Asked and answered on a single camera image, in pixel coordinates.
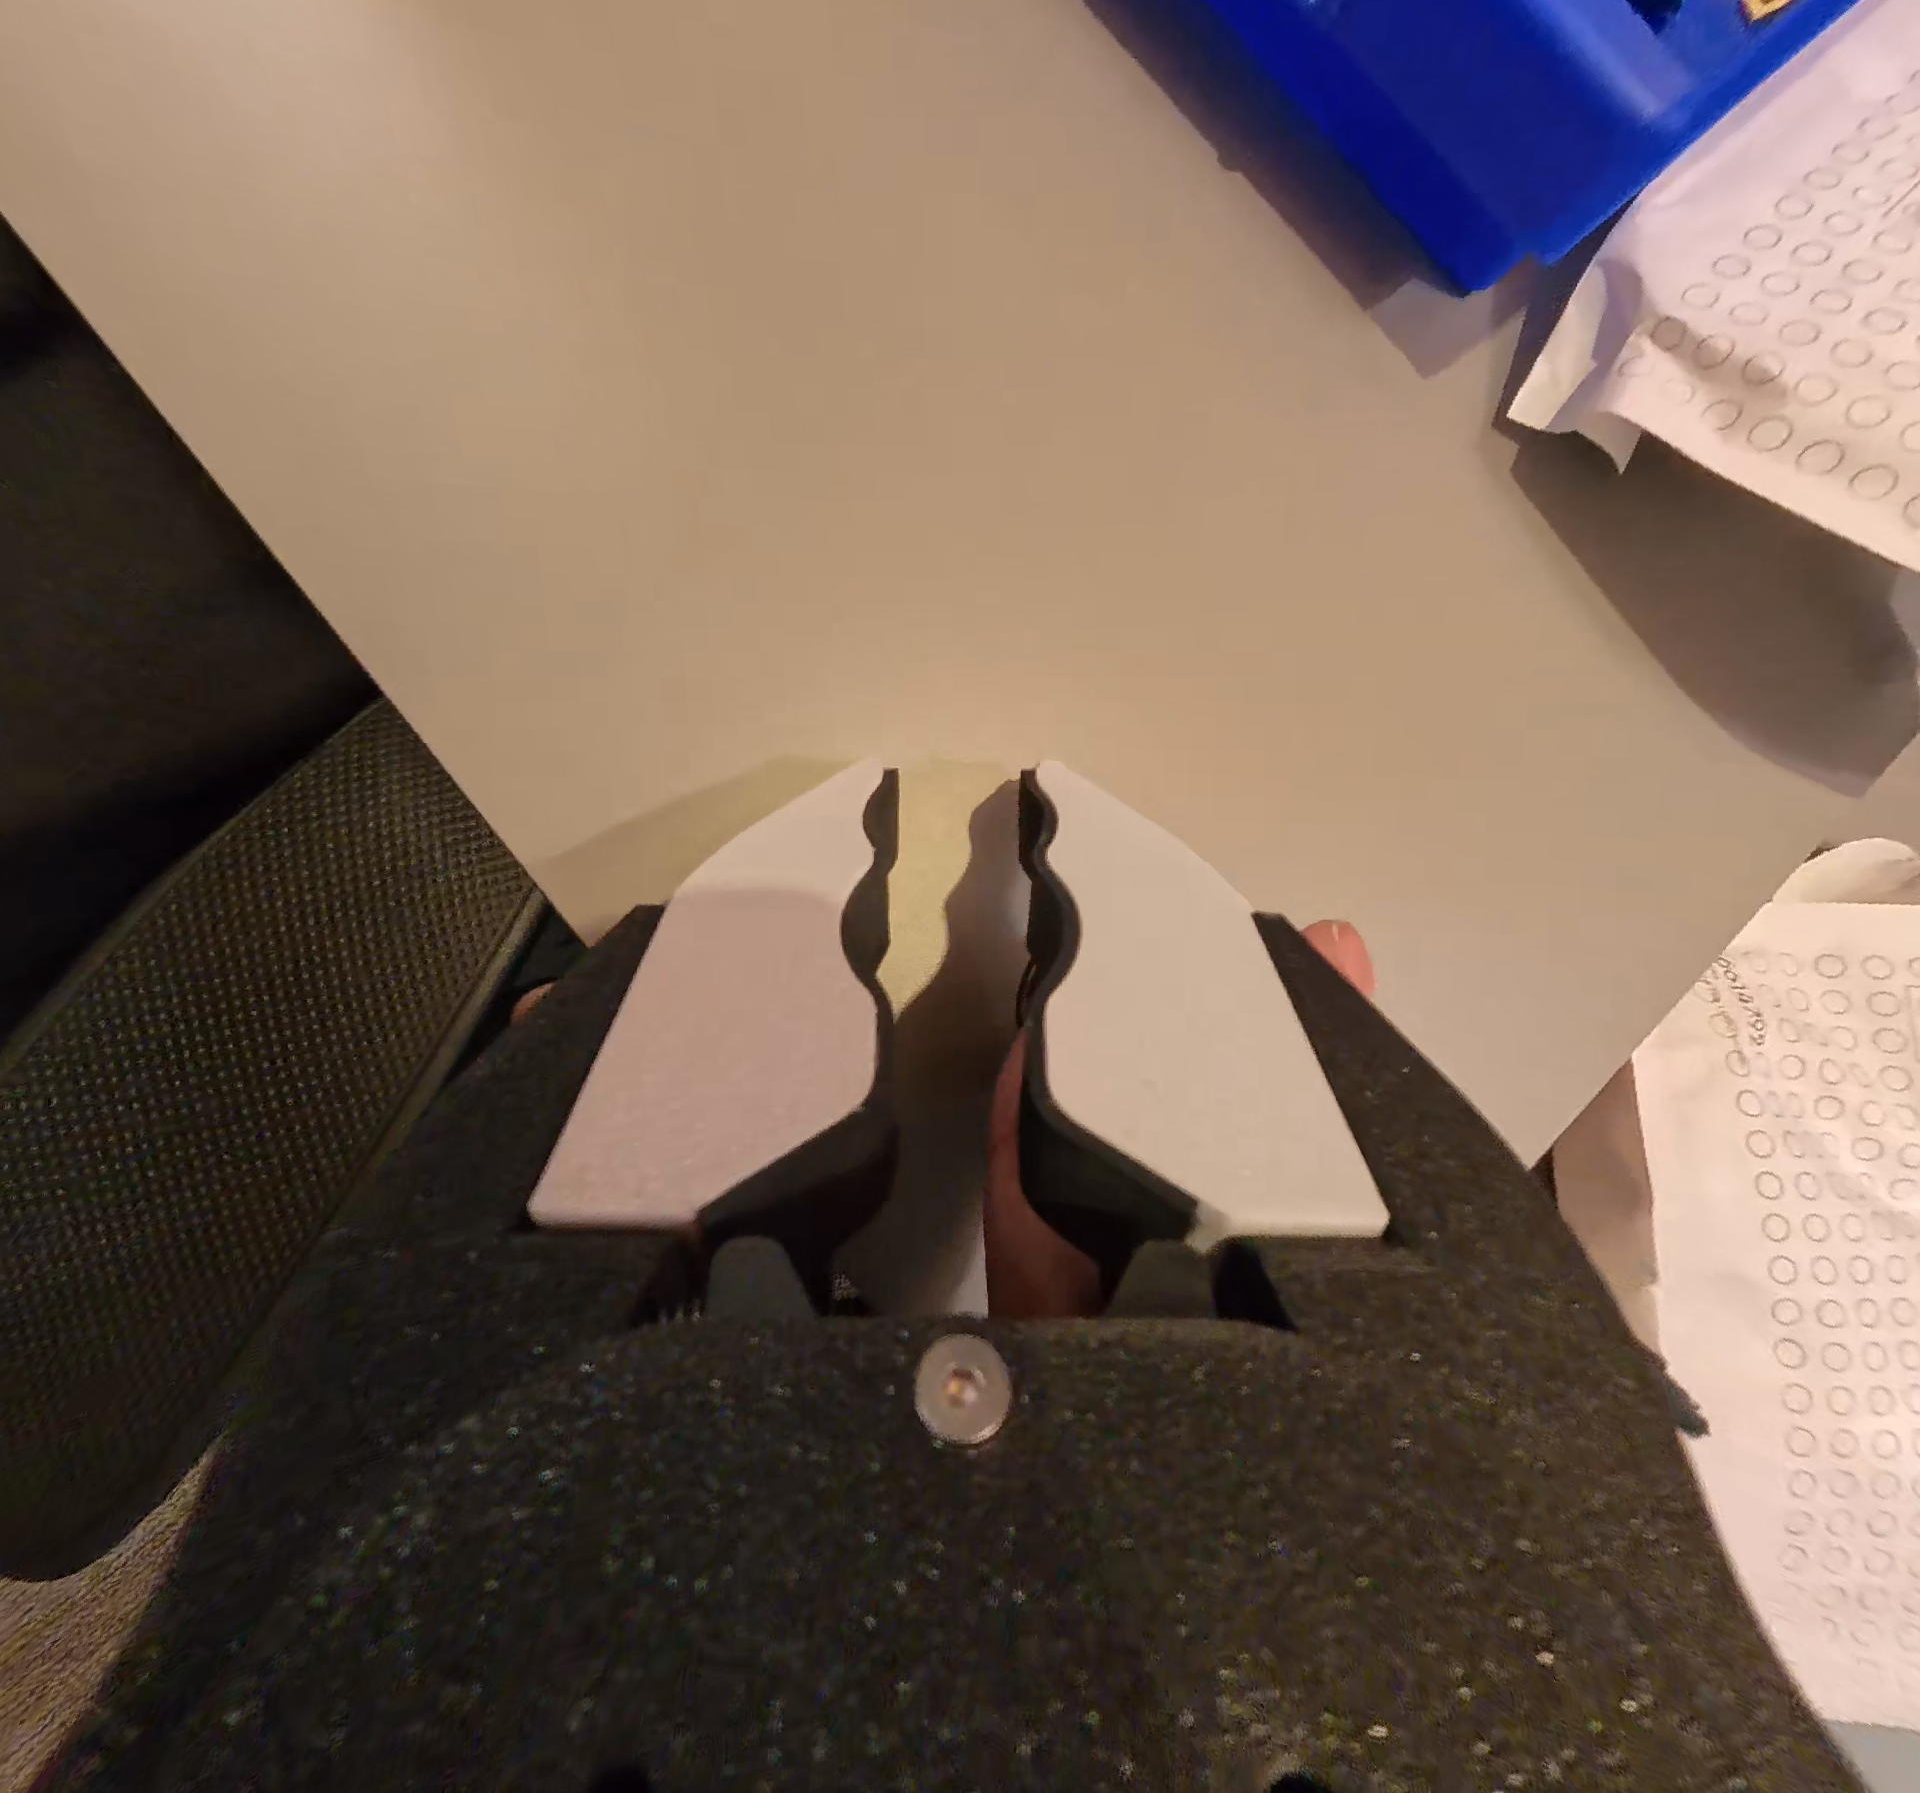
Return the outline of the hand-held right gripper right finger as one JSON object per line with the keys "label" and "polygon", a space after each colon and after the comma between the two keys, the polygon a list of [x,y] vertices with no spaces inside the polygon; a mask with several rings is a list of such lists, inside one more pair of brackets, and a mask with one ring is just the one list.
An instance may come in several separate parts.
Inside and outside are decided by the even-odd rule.
{"label": "hand-held right gripper right finger", "polygon": [[1044,961],[1027,1196],[1085,1242],[1381,1237],[1381,1187],[1247,896],[1061,761],[1021,783]]}

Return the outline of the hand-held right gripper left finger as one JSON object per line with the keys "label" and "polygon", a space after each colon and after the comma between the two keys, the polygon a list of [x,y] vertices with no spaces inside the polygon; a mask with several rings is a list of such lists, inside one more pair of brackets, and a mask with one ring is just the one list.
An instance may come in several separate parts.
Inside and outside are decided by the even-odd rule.
{"label": "hand-held right gripper left finger", "polygon": [[851,765],[673,895],[528,1199],[544,1230],[849,1237],[896,1165],[901,777]]}

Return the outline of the blue storage bin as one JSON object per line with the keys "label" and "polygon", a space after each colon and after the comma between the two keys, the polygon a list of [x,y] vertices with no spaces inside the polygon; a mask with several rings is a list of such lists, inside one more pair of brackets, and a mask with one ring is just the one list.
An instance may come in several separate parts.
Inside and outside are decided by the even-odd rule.
{"label": "blue storage bin", "polygon": [[1553,263],[1867,0],[1747,25],[1686,0],[1093,0],[1287,100],[1429,263],[1481,293]]}

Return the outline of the person's right hand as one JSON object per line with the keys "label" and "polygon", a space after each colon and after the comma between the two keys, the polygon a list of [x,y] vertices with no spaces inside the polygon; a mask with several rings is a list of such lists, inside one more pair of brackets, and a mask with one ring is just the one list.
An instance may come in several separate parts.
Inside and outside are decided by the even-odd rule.
{"label": "person's right hand", "polygon": [[[1321,919],[1301,928],[1303,939],[1363,995],[1379,991],[1369,944],[1351,920]],[[981,1227],[989,1313],[995,1319],[1093,1319],[1110,1310],[1113,1291],[1094,1257],[1082,1252],[1033,1207],[1022,1182],[1022,1107],[1028,1031],[1021,1029],[993,1091],[987,1131],[987,1176]],[[1194,1281],[1165,1281],[1159,1302],[1121,1316],[1213,1319],[1213,1289],[1196,1301]]]}

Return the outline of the white circle-print paper bag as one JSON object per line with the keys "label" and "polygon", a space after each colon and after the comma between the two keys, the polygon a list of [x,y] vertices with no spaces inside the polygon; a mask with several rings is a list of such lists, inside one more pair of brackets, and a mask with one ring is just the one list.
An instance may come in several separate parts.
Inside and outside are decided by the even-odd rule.
{"label": "white circle-print paper bag", "polygon": [[1516,389],[1619,468],[1657,441],[1918,568],[1916,46],[1869,38],[1716,127],[1598,246]]}
{"label": "white circle-print paper bag", "polygon": [[1716,1532],[1822,1717],[1918,1715],[1918,863],[1805,863],[1636,1051],[1655,1325]]}

